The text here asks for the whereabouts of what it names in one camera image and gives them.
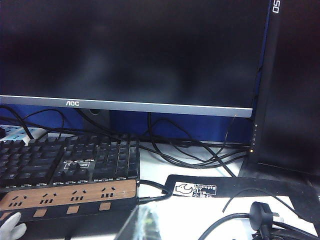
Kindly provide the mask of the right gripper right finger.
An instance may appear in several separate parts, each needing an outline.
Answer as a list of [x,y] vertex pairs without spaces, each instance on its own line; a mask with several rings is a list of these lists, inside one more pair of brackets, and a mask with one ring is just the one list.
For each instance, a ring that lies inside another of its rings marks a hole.
[[144,208],[141,213],[140,240],[161,240],[159,217],[151,208]]

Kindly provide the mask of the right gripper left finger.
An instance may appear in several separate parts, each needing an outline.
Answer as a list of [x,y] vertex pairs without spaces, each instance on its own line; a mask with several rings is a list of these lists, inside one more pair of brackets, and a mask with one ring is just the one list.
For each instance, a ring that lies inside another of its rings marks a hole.
[[136,207],[117,234],[118,240],[137,240],[139,232],[139,208]]

